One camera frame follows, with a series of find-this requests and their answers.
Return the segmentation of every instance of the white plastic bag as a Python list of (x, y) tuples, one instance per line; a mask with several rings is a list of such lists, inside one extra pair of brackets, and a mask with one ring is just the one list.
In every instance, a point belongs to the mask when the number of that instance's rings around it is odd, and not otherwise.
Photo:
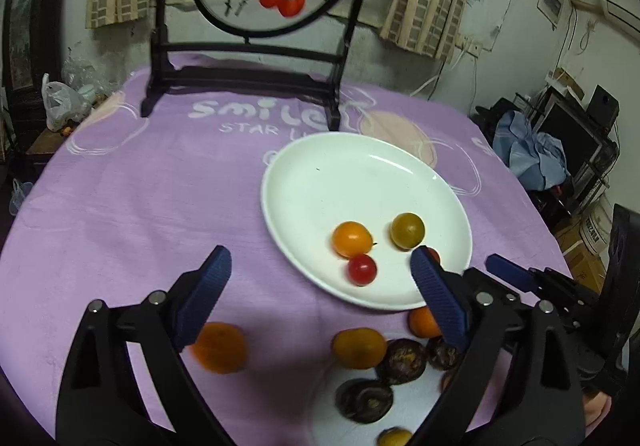
[(91, 111), (88, 98), (62, 82), (49, 82), (49, 74), (42, 77), (42, 99), (51, 131), (62, 129), (69, 119), (81, 122)]

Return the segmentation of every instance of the orange fruit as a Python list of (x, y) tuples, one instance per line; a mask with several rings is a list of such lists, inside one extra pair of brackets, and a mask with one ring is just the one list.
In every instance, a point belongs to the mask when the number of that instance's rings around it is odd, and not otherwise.
[(244, 335), (228, 323), (205, 323), (190, 348), (202, 367), (216, 374), (239, 372), (246, 362)]
[(409, 328), (419, 338), (437, 338), (442, 336), (440, 327), (428, 307), (420, 307), (409, 312)]
[(378, 446), (405, 446), (413, 434), (404, 428), (390, 428), (378, 435)]
[(367, 370), (385, 358), (386, 339), (373, 329), (350, 329), (335, 334), (331, 348), (345, 368)]
[(361, 223), (343, 222), (334, 229), (331, 245), (340, 256), (353, 258), (371, 251), (373, 238)]

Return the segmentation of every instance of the wall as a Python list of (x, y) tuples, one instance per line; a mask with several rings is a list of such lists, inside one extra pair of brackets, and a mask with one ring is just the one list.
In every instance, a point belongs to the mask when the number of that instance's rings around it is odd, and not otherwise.
[[(598, 0), (583, 0), (597, 3)], [(599, 19), (582, 52), (580, 40), (586, 32), (588, 20), (597, 18), (587, 12), (578, 12), (575, 39), (562, 60), (564, 68), (576, 79), (587, 97), (593, 95), (599, 84), (620, 102), (618, 132), (622, 148), (620, 159), (609, 175), (610, 201), (640, 212), (640, 162), (636, 148), (640, 147), (640, 44)]]
[[(514, 93), (534, 93), (544, 83), (564, 37), (568, 10), (564, 11), (559, 29), (537, 10), (538, 0), (513, 0), (504, 19), (502, 31), (491, 52), (483, 51), (478, 60), (478, 83), (475, 104), (491, 106), (500, 96), (513, 98)], [(86, 0), (64, 0), (63, 55), (68, 50), (74, 58), (86, 58), (102, 64), (108, 79), (122, 82), (128, 72), (148, 63), (147, 22), (104, 27), (96, 31), (84, 28)], [(473, 3), (465, 11), (465, 21), (473, 19)], [(216, 31), (198, 12), (167, 9), (172, 41), (225, 40), (229, 36)], [(281, 40), (284, 44), (299, 42), (305, 48), (335, 48), (341, 23), (324, 18), (303, 31)], [(270, 63), (270, 58), (261, 61)], [(465, 55), (450, 74), (443, 74), (434, 100), (446, 102), (460, 111), (469, 110), (474, 95), (474, 60)], [(319, 70), (317, 63), (287, 61), (297, 70)], [(428, 58), (417, 56), (381, 42), (376, 33), (358, 28), (346, 69), (346, 78), (379, 84), (401, 92), (415, 90), (439, 68)]]
[[(474, 3), (468, 1), (467, 5), (465, 16), (473, 17)], [(444, 74), (433, 99), (467, 112), (474, 95), (475, 106), (490, 107), (500, 97), (513, 99), (515, 92), (538, 92), (545, 84), (546, 73), (555, 67), (570, 8), (564, 7), (559, 26), (554, 29), (537, 5), (538, 0), (512, 0), (493, 50), (483, 50), (477, 60), (476, 93), (474, 60), (465, 55), (452, 74)]]
[[(63, 58), (86, 58), (102, 63), (109, 79), (122, 82), (132, 70), (148, 64), (148, 36), (150, 26), (146, 21), (112, 25), (96, 29), (84, 28), (86, 0), (64, 0), (62, 25)], [(197, 11), (183, 12), (173, 7), (166, 10), (167, 25), (172, 41), (237, 41), (229, 34), (218, 31)], [(342, 23), (333, 18), (323, 18), (314, 25), (279, 39), (282, 44), (303, 48), (335, 51), (342, 31)], [(261, 56), (256, 60), (282, 64), (277, 58)], [(296, 70), (323, 71), (321, 64), (298, 60), (286, 61), (286, 66)], [(392, 45), (383, 44), (375, 32), (358, 28), (346, 69), (346, 78), (372, 82), (395, 90), (414, 90), (431, 77), (437, 64), (428, 58), (411, 54)]]

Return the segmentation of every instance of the cardboard box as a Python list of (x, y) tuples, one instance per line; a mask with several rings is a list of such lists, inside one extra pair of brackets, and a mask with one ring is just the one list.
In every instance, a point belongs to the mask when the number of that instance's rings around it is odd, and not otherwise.
[(602, 291), (605, 269), (598, 256), (591, 254), (580, 237), (580, 220), (555, 234), (564, 260), (574, 280), (597, 293)]

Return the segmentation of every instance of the round table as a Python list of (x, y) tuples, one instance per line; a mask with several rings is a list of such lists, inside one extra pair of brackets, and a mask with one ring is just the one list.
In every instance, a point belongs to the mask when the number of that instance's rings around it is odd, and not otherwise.
[[(190, 55), (174, 62), (215, 64)], [(188, 350), (184, 363), (239, 446), (311, 444), (305, 412), (334, 334), (405, 329), (403, 313), (368, 311), (316, 288), (264, 225), (266, 166), (291, 140), (325, 131), (324, 112), (297, 100), (204, 92), (165, 96), (140, 119), (147, 79), (148, 70), (133, 74), (82, 124), (21, 208), (0, 259), (0, 365), (53, 434), (68, 347), (88, 302), (139, 303), (221, 244), (233, 272), (209, 320), (242, 327), (248, 364), (217, 376)], [(463, 115), (373, 86), (345, 84), (341, 102), (343, 130), (407, 149), (451, 185), (472, 227), (472, 266), (497, 252), (567, 272), (525, 191)], [(152, 420), (170, 427), (139, 347), (130, 352)], [(472, 426), (489, 418), (507, 364), (498, 362)]]

